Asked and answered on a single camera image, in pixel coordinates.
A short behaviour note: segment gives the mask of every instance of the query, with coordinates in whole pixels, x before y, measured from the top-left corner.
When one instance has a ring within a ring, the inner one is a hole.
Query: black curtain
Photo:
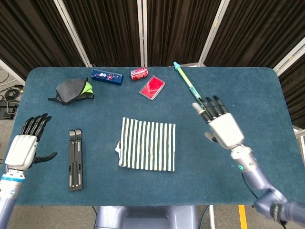
[[[91,64],[140,66],[136,0],[64,0]]]
[[[84,66],[52,0],[1,0],[0,28],[0,59],[23,79],[36,67]]]
[[[273,68],[304,37],[304,0],[232,0],[204,64]]]
[[[220,0],[147,0],[148,65],[198,62]]]
[[[305,129],[305,54],[279,78],[293,125]]]

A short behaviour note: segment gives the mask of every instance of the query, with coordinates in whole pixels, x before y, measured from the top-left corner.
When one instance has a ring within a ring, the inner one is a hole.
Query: black and white striped fabric
[[[176,124],[123,118],[119,166],[173,172],[175,128]]]

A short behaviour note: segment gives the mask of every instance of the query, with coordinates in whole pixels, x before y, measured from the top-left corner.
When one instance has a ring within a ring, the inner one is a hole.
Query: white frame
[[[144,66],[148,66],[147,53],[147,0],[143,0],[143,39],[144,39]]]
[[[215,15],[215,18],[214,18],[214,22],[212,24],[212,27],[210,29],[208,38],[205,41],[201,56],[199,58],[199,61],[198,61],[198,64],[197,64],[198,67],[203,67],[204,66],[204,61],[205,61],[205,59],[208,55],[208,52],[209,52],[209,50],[212,46],[212,43],[214,41],[214,38],[215,38],[215,36],[217,34],[217,31],[218,31],[218,28],[219,28],[219,25],[220,25],[220,23],[221,23],[221,21],[224,17],[225,11],[227,10],[227,7],[228,7],[229,3],[230,3],[230,0],[222,0],[219,4],[218,11],[217,11],[217,13]]]
[[[142,0],[137,0],[138,3],[138,23],[139,23],[139,42],[140,42],[140,56],[141,66],[144,67],[144,42],[143,42],[143,13]]]
[[[303,164],[305,165],[305,130],[303,129],[298,129],[296,131],[295,130],[296,129],[294,128],[295,137],[297,139],[300,148]]]
[[[141,66],[147,66],[147,1],[137,0]]]
[[[273,68],[280,76],[305,53],[305,37]]]
[[[185,63],[185,64],[181,64],[181,67],[197,67],[197,62],[195,63]]]
[[[210,205],[209,212],[210,212],[210,228],[215,229],[215,217],[214,217],[214,206],[213,205]]]
[[[78,33],[74,27],[74,24],[71,20],[71,17],[67,11],[65,4],[63,3],[62,0],[53,0],[53,1],[57,7],[59,14],[61,15],[63,22],[65,23],[65,25],[69,31],[70,36],[73,39],[73,42],[76,46],[78,53],[81,56],[82,61],[84,62],[86,67],[92,67],[92,64],[89,61],[87,53],[81,43],[80,37],[78,36]]]
[[[302,129],[295,126],[295,125],[292,125],[292,128],[294,129],[294,133],[296,134],[298,131],[301,131]]]
[[[25,81],[1,59],[0,59],[0,66],[4,70],[6,70],[10,75],[12,75],[17,81],[19,81],[22,85],[25,85]]]

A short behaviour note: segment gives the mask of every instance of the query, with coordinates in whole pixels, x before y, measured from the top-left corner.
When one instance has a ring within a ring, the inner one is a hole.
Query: red card
[[[164,85],[165,82],[163,80],[160,80],[153,75],[152,78],[150,78],[144,87],[139,91],[139,93],[149,98],[150,100],[153,100],[164,87]]]

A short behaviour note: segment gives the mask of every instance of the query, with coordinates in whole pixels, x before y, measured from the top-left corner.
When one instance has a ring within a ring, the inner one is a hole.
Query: gray face mask
[[[56,97],[48,98],[49,101],[56,101],[62,105],[69,104],[75,100],[93,99],[92,86],[88,78],[66,80],[56,87]]]

